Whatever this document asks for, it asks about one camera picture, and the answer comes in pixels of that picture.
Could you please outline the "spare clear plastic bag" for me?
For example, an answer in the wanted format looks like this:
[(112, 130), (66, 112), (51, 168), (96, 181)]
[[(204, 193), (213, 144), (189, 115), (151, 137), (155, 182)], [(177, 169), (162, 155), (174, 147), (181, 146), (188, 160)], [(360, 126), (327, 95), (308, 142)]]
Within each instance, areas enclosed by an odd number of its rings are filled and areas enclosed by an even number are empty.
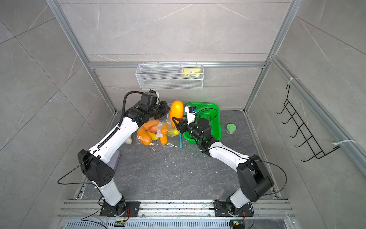
[(168, 114), (165, 121), (160, 121), (158, 123), (156, 131), (157, 137), (163, 137), (164, 135), (167, 136), (166, 133), (172, 128), (175, 128), (175, 126), (171, 123), (170, 116)]

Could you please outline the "clear zip-top bag blue zipper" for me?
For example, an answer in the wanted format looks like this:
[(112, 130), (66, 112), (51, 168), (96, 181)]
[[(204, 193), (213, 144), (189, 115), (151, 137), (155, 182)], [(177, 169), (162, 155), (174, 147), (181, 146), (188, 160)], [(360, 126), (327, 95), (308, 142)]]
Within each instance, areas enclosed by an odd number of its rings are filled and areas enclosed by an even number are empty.
[(166, 145), (168, 143), (168, 137), (165, 135), (163, 137), (157, 137), (157, 135), (156, 135), (158, 123), (159, 123), (159, 120), (150, 120), (147, 123), (143, 124), (142, 126), (146, 128), (147, 133), (152, 138), (151, 143), (153, 143), (154, 140), (155, 141), (160, 140), (160, 143), (162, 145)]

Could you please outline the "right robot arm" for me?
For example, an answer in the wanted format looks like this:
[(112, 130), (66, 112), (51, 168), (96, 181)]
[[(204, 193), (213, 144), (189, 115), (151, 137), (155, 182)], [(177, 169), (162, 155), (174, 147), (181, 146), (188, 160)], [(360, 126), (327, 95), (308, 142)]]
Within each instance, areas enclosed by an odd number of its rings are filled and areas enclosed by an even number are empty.
[(237, 173), (239, 189), (226, 200), (226, 207), (232, 215), (244, 205), (259, 200), (273, 187), (274, 182), (265, 166), (266, 162), (258, 155), (243, 155), (226, 147), (211, 135), (207, 119), (188, 122), (173, 117), (172, 121), (180, 132), (189, 133), (202, 153), (220, 160)]

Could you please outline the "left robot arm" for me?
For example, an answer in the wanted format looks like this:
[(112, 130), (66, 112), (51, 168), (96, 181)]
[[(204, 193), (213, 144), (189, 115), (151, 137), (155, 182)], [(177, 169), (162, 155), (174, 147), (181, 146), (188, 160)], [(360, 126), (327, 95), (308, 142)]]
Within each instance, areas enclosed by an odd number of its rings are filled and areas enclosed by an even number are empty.
[(118, 148), (151, 118), (157, 120), (169, 110), (166, 101), (161, 101), (154, 90), (128, 92), (117, 125), (95, 146), (78, 153), (82, 173), (97, 187), (107, 206), (120, 207), (124, 202), (113, 179), (115, 169), (109, 166)]

